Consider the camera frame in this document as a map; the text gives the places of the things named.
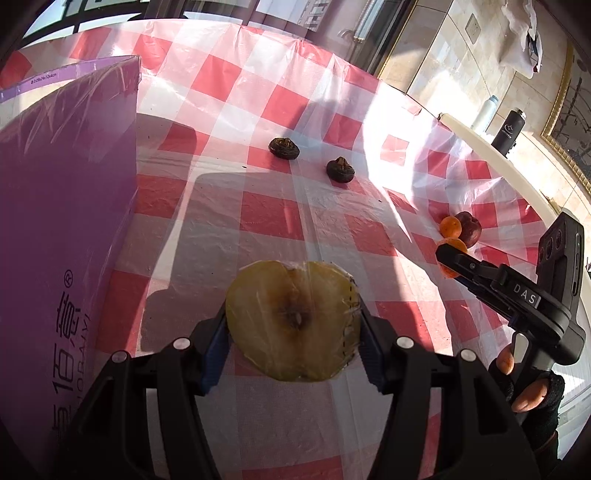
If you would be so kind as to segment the right hand in black glove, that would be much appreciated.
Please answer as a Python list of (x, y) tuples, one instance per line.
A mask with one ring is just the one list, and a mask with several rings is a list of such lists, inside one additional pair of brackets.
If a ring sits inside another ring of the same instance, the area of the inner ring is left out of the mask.
[(505, 346), (490, 364), (489, 373), (509, 402), (515, 414), (526, 413), (522, 430), (535, 453), (558, 451), (559, 407), (565, 392), (565, 380), (552, 370), (541, 371), (519, 395), (510, 374), (515, 367), (512, 346)]

